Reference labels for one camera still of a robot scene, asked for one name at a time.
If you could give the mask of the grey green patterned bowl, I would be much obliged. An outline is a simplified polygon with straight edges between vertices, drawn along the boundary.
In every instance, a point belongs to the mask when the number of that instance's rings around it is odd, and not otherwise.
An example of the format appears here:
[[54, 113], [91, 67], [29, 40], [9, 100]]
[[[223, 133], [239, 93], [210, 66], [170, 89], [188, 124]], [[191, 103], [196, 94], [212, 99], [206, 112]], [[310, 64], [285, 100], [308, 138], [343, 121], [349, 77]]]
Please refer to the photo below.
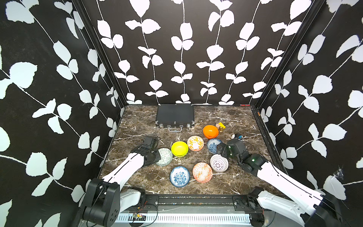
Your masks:
[[170, 149], [168, 148], [160, 148], [158, 150], [160, 154], [160, 160], [156, 162], [156, 165], [158, 166], [166, 166], [169, 165], [173, 159], [173, 154]]

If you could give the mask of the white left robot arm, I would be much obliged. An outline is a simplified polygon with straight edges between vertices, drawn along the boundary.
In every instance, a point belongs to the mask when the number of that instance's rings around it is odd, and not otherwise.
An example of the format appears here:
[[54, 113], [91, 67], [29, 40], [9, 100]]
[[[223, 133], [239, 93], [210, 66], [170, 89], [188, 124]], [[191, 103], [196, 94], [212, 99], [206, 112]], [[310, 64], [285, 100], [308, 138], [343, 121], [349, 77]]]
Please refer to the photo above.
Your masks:
[[87, 227], [89, 223], [93, 227], [110, 227], [120, 212], [145, 201], [143, 189], [121, 190], [139, 169], [161, 160], [157, 149], [160, 140], [160, 137], [147, 136], [111, 173], [101, 179], [91, 180], [72, 226], [77, 227], [83, 220]]

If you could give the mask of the small blue floral bowl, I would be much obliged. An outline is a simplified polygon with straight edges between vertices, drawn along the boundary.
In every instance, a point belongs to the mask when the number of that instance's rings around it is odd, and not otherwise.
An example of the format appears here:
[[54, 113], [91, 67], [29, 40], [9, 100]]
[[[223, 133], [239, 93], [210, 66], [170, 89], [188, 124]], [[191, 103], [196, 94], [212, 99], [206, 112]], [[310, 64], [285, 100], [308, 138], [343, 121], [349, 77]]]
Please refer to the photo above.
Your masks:
[[217, 153], [217, 146], [222, 143], [222, 141], [218, 138], [212, 138], [207, 142], [207, 149], [210, 153], [216, 154]]

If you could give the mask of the large blue floral bowl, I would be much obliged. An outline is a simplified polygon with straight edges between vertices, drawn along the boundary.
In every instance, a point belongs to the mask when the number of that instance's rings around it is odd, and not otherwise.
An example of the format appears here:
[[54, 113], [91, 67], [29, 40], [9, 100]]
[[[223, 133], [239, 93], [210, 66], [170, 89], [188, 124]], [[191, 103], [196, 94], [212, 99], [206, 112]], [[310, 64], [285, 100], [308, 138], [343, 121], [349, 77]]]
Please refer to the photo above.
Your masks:
[[170, 173], [170, 182], [175, 187], [185, 187], [190, 181], [190, 173], [184, 166], [177, 166]]

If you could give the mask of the orange plastic bowl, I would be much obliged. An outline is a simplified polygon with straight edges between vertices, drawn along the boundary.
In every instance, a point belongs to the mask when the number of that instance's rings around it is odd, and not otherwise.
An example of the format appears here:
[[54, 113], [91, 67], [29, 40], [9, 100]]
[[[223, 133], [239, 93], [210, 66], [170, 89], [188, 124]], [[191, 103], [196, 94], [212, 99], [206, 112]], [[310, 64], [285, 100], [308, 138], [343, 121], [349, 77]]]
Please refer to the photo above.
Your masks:
[[214, 139], [219, 135], [219, 129], [214, 125], [206, 125], [203, 128], [203, 134], [207, 139]]

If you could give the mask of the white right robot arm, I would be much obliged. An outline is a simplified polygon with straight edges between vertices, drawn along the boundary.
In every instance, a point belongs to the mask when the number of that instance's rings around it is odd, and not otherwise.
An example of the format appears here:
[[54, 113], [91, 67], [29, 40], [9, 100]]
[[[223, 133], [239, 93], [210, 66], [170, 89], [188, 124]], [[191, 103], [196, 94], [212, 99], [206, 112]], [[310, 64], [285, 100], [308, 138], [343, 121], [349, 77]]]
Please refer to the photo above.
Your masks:
[[310, 189], [279, 170], [262, 155], [250, 154], [242, 140], [234, 138], [227, 143], [220, 143], [216, 152], [287, 196], [282, 198], [255, 188], [250, 195], [261, 208], [279, 213], [303, 227], [343, 226], [345, 219], [333, 195]]

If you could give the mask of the orange leaf pattern bowl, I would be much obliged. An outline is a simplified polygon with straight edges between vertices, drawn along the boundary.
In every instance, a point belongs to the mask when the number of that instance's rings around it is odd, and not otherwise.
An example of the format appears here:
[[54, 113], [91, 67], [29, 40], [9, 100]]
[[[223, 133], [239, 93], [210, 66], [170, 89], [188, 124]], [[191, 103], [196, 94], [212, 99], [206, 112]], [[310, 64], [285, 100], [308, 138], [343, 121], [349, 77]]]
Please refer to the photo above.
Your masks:
[[204, 147], [204, 141], [200, 136], [191, 136], [187, 140], [187, 145], [191, 151], [200, 151]]

